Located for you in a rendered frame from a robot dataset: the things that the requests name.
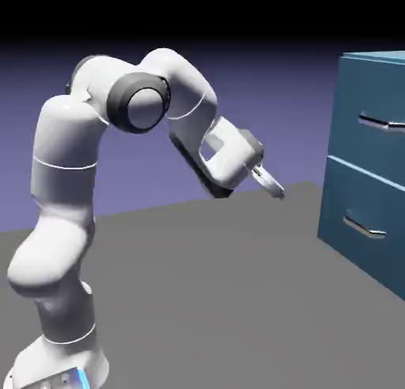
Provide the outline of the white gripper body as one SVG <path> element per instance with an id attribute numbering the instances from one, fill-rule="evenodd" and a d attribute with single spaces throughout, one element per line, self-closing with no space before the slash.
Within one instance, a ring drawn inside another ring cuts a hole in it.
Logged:
<path id="1" fill-rule="evenodd" d="M 272 197 L 285 198 L 284 187 L 262 166 L 256 165 L 252 169 L 252 178 Z"/>

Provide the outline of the blue drawer front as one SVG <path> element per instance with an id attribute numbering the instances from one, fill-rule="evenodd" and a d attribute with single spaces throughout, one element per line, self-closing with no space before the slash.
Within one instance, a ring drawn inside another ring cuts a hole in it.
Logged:
<path id="1" fill-rule="evenodd" d="M 387 236 L 370 239 L 344 216 Z M 405 300 L 405 187 L 329 156 L 318 237 Z"/>
<path id="2" fill-rule="evenodd" d="M 328 154 L 405 187 L 405 133 L 358 122 L 405 123 L 405 51 L 345 53 L 339 60 Z"/>

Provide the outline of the blue cabinet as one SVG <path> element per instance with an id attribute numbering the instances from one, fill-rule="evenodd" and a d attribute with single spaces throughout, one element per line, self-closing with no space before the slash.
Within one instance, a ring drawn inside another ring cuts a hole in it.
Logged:
<path id="1" fill-rule="evenodd" d="M 405 300 L 405 51 L 339 60 L 318 237 Z"/>

